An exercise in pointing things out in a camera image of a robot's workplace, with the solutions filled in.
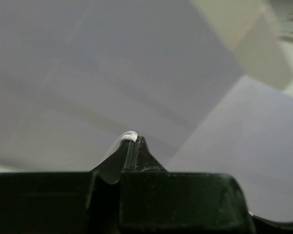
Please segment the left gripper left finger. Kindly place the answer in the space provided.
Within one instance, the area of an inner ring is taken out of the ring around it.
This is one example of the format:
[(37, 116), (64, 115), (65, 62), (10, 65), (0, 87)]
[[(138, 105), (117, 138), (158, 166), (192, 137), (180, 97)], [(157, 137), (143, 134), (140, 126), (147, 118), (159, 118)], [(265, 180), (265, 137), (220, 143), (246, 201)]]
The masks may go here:
[(91, 172), (99, 172), (102, 176), (118, 176), (123, 170), (127, 155), (133, 150), (134, 141), (122, 141), (120, 146), (110, 156), (93, 168)]

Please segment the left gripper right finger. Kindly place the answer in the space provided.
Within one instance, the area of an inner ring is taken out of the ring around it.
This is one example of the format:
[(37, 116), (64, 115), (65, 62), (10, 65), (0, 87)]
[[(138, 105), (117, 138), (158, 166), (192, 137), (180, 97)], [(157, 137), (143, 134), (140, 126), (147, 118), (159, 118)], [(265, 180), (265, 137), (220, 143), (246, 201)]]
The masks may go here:
[(163, 165), (151, 154), (143, 136), (139, 136), (134, 144), (134, 170), (139, 172), (167, 172)]

